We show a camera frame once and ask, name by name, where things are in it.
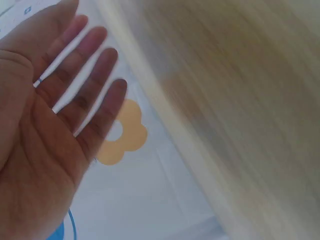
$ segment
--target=finger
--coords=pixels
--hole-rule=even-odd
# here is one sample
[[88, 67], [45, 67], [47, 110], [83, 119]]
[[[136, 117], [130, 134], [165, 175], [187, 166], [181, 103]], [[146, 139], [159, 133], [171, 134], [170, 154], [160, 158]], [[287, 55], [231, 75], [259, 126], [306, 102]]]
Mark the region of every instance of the finger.
[[97, 51], [106, 37], [107, 30], [104, 27], [91, 29], [57, 69], [36, 88], [37, 94], [43, 98], [50, 108], [56, 105], [81, 68]]
[[3, 38], [0, 49], [20, 54], [33, 62], [66, 30], [78, 4], [79, 0], [62, 0], [38, 12]]
[[72, 133], [78, 130], [87, 117], [111, 74], [117, 59], [118, 53], [115, 49], [105, 49], [78, 94], [57, 114]]
[[76, 137], [89, 162], [95, 157], [110, 131], [124, 102], [126, 90], [125, 80], [113, 82], [95, 116]]
[[88, 17], [79, 15], [74, 18], [67, 30], [58, 37], [49, 49], [34, 63], [33, 82], [36, 82], [58, 55], [75, 39], [88, 23]]

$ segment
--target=orange flower shape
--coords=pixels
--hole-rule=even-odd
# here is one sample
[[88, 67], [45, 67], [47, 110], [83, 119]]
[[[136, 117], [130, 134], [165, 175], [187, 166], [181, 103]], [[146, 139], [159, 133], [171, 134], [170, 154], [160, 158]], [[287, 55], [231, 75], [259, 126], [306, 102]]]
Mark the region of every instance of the orange flower shape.
[[127, 99], [117, 117], [122, 124], [122, 136], [116, 141], [105, 140], [97, 159], [104, 165], [115, 165], [121, 161], [125, 152], [140, 149], [147, 141], [148, 132], [142, 125], [142, 113], [139, 105]]

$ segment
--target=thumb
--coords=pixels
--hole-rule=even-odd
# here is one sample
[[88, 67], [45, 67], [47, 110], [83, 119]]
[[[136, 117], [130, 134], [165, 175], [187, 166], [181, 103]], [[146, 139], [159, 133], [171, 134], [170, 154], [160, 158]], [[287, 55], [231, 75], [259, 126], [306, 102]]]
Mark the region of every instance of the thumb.
[[0, 50], [20, 54], [32, 62], [66, 30], [78, 4], [79, 0], [62, 0], [36, 13], [0, 41]]

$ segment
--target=blue cable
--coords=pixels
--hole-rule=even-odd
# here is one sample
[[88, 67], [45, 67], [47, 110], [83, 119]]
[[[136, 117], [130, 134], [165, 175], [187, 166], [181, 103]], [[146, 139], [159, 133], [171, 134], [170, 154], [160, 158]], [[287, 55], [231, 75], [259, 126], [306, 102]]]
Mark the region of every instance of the blue cable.
[[76, 229], [74, 216], [72, 216], [72, 213], [71, 213], [70, 209], [69, 209], [68, 213], [69, 213], [69, 217], [71, 219], [71, 223], [72, 223], [72, 227], [73, 227], [73, 239], [77, 240], [77, 229]]

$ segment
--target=hand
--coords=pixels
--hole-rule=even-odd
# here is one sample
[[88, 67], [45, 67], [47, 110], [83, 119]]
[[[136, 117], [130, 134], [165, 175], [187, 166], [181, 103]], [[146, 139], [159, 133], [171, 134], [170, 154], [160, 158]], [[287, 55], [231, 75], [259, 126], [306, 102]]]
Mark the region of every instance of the hand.
[[107, 36], [93, 28], [37, 88], [33, 83], [87, 24], [77, 0], [63, 0], [0, 41], [0, 239], [46, 239], [63, 221], [80, 181], [110, 130], [127, 84], [116, 80], [83, 131], [116, 61], [105, 49], [75, 98], [52, 107]]

